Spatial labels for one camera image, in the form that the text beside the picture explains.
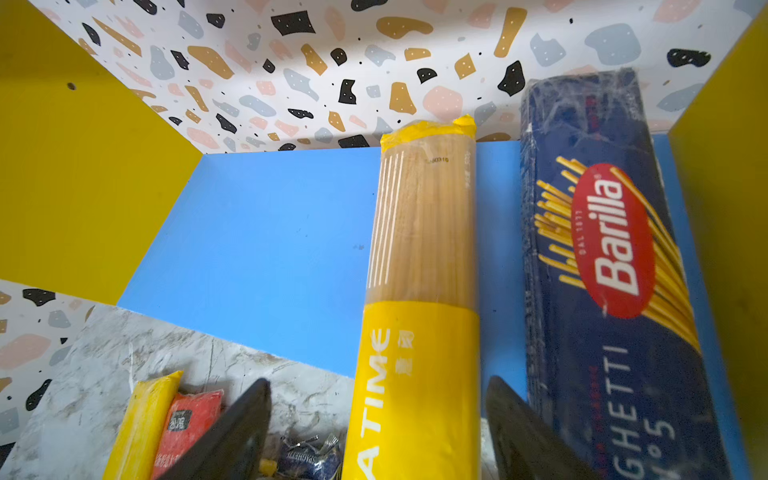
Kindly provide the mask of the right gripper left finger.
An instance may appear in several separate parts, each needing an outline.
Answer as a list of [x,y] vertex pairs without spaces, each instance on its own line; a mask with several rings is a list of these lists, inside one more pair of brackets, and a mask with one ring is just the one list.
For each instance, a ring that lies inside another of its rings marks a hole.
[[271,385],[256,380],[159,479],[249,479],[258,470],[272,411]]

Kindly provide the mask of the yellow Pastatime bag large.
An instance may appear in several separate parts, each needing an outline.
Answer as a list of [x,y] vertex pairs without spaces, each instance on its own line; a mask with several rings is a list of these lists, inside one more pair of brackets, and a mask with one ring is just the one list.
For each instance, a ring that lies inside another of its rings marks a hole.
[[166,416],[183,371],[140,381],[112,447],[103,479],[151,479]]

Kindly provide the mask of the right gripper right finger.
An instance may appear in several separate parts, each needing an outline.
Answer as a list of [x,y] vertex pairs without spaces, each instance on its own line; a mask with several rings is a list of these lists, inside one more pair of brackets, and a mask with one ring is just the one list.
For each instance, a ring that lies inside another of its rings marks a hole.
[[485,406],[501,479],[598,479],[501,377],[490,378]]

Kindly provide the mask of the blue Barilla spaghetti box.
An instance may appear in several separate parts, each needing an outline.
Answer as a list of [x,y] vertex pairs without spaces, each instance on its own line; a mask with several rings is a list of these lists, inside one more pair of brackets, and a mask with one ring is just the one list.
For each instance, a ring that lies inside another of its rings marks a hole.
[[727,479],[636,74],[522,102],[528,401],[605,479]]

